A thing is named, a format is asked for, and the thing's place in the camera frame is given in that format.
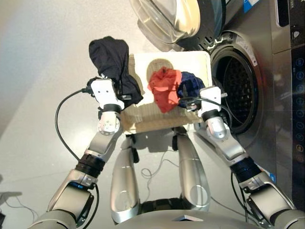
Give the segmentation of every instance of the button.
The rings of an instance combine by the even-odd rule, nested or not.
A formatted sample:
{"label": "button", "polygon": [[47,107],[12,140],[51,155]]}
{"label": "button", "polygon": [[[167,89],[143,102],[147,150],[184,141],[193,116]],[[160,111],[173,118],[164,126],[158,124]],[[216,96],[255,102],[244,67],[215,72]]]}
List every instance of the button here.
{"label": "button", "polygon": [[299,85],[296,87],[296,91],[299,92],[299,93],[302,93],[302,92],[304,91],[304,85],[299,84]]}
{"label": "button", "polygon": [[304,140],[303,134],[297,134],[297,135],[296,135],[296,139],[297,139],[298,141],[303,141],[303,140]]}
{"label": "button", "polygon": [[296,73],[296,78],[298,80],[302,80],[304,78],[304,72],[297,72]]}
{"label": "button", "polygon": [[303,58],[297,58],[296,59],[296,61],[295,61],[295,64],[297,65],[297,66],[303,66],[303,64],[304,64],[304,59]]}
{"label": "button", "polygon": [[304,117],[304,111],[302,111],[302,110],[297,110],[297,111],[296,111],[296,116],[298,116],[299,118],[303,118],[303,117]]}
{"label": "button", "polygon": [[297,98],[297,99],[296,99],[296,104],[298,104],[299,106],[303,106],[303,105],[304,105],[304,99],[302,99],[302,98]]}
{"label": "button", "polygon": [[296,127],[297,127],[299,130],[303,130],[303,129],[304,129],[304,123],[297,122],[297,123],[296,123]]}
{"label": "button", "polygon": [[297,150],[298,152],[303,152],[303,151],[304,151],[304,147],[301,146],[301,145],[296,145],[296,150]]}

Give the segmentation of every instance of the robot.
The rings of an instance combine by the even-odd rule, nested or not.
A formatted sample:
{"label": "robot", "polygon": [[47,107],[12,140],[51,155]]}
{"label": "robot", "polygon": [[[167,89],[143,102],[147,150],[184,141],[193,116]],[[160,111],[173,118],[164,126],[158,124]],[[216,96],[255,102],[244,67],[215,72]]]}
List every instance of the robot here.
{"label": "robot", "polygon": [[[92,202],[91,190],[109,160],[118,137],[123,133],[120,112],[124,103],[116,96],[112,80],[95,79],[89,89],[100,104],[102,115],[98,132],[84,155],[50,200],[47,212],[30,229],[75,229],[86,220]],[[236,176],[240,188],[250,194],[247,203],[261,224],[276,229],[303,229],[305,213],[261,171],[243,147],[233,138],[230,125],[220,115],[221,90],[212,86],[200,91],[198,116],[203,122],[196,129],[215,147],[215,152]],[[111,212],[117,228],[258,228],[235,219],[207,212],[210,191],[197,152],[183,127],[173,129],[179,150],[179,173],[183,208],[144,211],[140,203],[133,164],[136,161],[132,137],[127,136],[116,159],[111,187]]]}

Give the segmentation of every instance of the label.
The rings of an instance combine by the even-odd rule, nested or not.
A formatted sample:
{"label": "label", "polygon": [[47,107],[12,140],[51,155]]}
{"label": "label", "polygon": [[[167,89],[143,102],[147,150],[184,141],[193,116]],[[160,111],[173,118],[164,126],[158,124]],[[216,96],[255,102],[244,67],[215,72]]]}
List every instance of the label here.
{"label": "label", "polygon": [[244,0],[244,13],[247,13],[259,0]]}
{"label": "label", "polygon": [[265,170],[264,168],[260,167],[258,164],[256,164],[260,170],[264,171],[269,177],[270,179],[275,183],[276,182],[276,178],[275,175],[273,173],[268,172],[267,170]]}
{"label": "label", "polygon": [[246,44],[246,42],[244,41],[243,38],[241,38],[240,36],[237,36],[236,38],[236,44],[238,44],[239,46],[241,46],[246,53],[248,54],[248,56],[250,57],[250,60],[253,64],[253,66],[255,67],[257,65],[257,61],[256,58],[254,56],[254,53],[252,51],[252,49]]}

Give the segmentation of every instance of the gray floor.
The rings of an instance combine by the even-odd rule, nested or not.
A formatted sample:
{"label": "gray floor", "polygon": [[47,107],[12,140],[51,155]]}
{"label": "gray floor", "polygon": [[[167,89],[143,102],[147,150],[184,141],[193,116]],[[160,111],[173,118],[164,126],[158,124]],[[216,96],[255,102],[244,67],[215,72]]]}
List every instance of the gray floor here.
{"label": "gray floor", "polygon": [[[12,206],[19,206],[17,195],[41,215],[68,171],[75,167],[75,159],[56,135],[54,113],[62,98],[97,74],[89,59],[88,44],[107,35],[124,39],[130,53],[158,52],[137,28],[128,1],[0,1],[0,194],[9,192],[7,202]],[[78,156],[97,129],[97,106],[94,99],[80,94],[62,107],[60,129]],[[189,135],[194,140],[191,130]],[[123,138],[99,177],[101,202],[93,229],[113,227],[109,190]],[[141,160],[136,165],[141,199],[147,197],[147,180],[140,176],[140,170],[147,167],[154,171],[162,155],[156,151],[170,149],[170,142],[155,148],[151,139],[156,140],[146,140],[149,147],[139,150]],[[194,144],[212,196],[242,212],[229,185],[229,169],[220,160],[211,159],[210,148],[200,141]],[[175,152],[168,152],[165,158],[177,163]],[[179,190],[178,169],[165,162],[152,180],[149,199],[178,197]],[[4,229],[26,228],[32,222],[31,212],[24,208],[10,208],[1,200],[0,209],[7,216]],[[210,211],[243,220],[213,201]]]}

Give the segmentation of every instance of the beige basket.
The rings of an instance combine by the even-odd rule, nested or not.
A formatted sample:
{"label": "beige basket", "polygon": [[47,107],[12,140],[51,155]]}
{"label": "beige basket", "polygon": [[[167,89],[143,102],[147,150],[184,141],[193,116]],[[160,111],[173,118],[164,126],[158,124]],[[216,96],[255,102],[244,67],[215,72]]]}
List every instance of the beige basket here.
{"label": "beige basket", "polygon": [[202,79],[206,87],[212,86],[210,56],[207,52],[157,52],[130,55],[129,73],[139,84],[144,98],[137,105],[131,105],[122,111],[125,134],[201,122],[197,112],[187,112],[186,109],[178,106],[164,114],[160,111],[147,85],[152,73],[163,66],[193,73]]}

